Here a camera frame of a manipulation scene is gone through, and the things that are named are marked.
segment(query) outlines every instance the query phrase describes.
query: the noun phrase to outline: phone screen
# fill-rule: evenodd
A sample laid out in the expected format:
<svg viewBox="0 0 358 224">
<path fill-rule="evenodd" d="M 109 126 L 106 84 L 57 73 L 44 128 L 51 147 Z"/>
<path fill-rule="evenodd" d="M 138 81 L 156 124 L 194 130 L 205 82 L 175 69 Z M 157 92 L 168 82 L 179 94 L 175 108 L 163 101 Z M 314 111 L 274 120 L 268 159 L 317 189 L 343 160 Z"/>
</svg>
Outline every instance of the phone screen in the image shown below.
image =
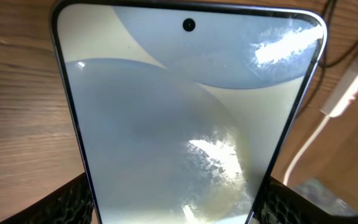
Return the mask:
<svg viewBox="0 0 358 224">
<path fill-rule="evenodd" d="M 62 9 L 65 84 L 101 221 L 244 223 L 324 29 L 295 17 Z"/>
</svg>

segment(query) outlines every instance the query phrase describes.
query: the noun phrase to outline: wooden table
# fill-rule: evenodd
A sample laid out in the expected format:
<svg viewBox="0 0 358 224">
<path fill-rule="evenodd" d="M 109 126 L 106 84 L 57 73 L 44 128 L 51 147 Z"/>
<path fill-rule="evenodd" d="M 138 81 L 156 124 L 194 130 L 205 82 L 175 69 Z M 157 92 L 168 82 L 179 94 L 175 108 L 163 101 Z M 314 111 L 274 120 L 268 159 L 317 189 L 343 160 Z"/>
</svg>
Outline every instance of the wooden table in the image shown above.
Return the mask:
<svg viewBox="0 0 358 224">
<path fill-rule="evenodd" d="M 231 2 L 320 13 L 325 1 Z M 83 172 L 50 41 L 48 15 L 52 4 L 53 0 L 0 0 L 0 221 Z M 357 38 L 358 0 L 339 0 L 329 38 L 329 60 L 341 55 Z M 296 121 L 274 170 L 276 178 L 282 178 L 289 159 L 321 119 L 318 108 L 350 59 L 328 70 L 310 108 Z M 358 98 L 344 116 L 328 124 L 300 161 L 292 183 L 317 175 L 357 127 Z M 338 172 L 335 168 L 331 169 L 334 174 Z"/>
</svg>

